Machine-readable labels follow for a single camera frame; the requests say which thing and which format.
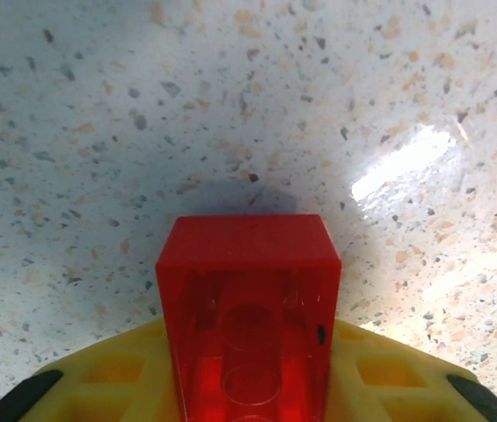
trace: speckled countertop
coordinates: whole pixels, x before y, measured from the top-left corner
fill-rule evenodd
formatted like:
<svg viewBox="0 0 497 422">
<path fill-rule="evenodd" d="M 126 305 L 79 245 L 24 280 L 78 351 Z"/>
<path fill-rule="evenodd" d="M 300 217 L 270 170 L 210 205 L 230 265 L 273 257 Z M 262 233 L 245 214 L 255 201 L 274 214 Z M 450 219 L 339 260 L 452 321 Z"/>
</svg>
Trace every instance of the speckled countertop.
<svg viewBox="0 0 497 422">
<path fill-rule="evenodd" d="M 160 311 L 177 216 L 266 211 L 497 393 L 497 2 L 0 2 L 0 396 Z"/>
</svg>

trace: black rubber edge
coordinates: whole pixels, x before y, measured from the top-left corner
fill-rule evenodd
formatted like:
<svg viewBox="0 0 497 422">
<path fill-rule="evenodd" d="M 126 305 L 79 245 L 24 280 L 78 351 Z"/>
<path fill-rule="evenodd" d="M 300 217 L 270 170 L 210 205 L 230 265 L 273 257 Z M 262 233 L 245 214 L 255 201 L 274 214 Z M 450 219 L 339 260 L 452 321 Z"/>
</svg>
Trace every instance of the black rubber edge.
<svg viewBox="0 0 497 422">
<path fill-rule="evenodd" d="M 459 375 L 448 375 L 447 378 L 453 388 L 488 422 L 497 422 L 497 396 L 490 389 Z"/>
<path fill-rule="evenodd" d="M 61 378 L 62 372 L 52 369 L 20 382 L 0 399 L 0 422 L 18 422 Z"/>
</svg>

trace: red lego brick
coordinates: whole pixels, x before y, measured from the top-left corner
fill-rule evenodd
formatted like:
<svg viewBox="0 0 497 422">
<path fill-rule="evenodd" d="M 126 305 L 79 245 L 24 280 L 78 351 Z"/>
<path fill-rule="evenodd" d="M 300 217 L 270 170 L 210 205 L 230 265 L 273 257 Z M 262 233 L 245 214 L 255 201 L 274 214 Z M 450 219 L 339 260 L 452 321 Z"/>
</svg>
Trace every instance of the red lego brick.
<svg viewBox="0 0 497 422">
<path fill-rule="evenodd" d="M 322 420 L 341 262 L 319 216 L 179 218 L 156 270 L 185 421 Z"/>
</svg>

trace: white speckled surface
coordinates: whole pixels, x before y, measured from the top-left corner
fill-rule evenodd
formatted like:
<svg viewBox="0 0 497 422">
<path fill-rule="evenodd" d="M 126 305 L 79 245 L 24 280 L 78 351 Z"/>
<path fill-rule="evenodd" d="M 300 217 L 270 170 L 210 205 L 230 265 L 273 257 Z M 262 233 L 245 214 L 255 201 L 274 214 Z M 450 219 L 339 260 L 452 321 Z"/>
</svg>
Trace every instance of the white speckled surface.
<svg viewBox="0 0 497 422">
<path fill-rule="evenodd" d="M 0 396 L 152 318 L 176 216 L 265 211 L 497 393 L 497 2 L 0 2 Z"/>
</svg>

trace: terrazzo surface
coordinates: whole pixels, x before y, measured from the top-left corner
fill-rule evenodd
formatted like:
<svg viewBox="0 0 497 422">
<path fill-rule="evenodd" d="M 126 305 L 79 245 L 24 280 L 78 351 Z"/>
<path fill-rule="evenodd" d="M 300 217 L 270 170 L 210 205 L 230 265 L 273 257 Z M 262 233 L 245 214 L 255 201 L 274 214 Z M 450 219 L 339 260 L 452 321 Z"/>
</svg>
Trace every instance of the terrazzo surface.
<svg viewBox="0 0 497 422">
<path fill-rule="evenodd" d="M 0 2 L 0 397 L 160 313 L 177 216 L 262 212 L 497 394 L 497 2 Z"/>
</svg>

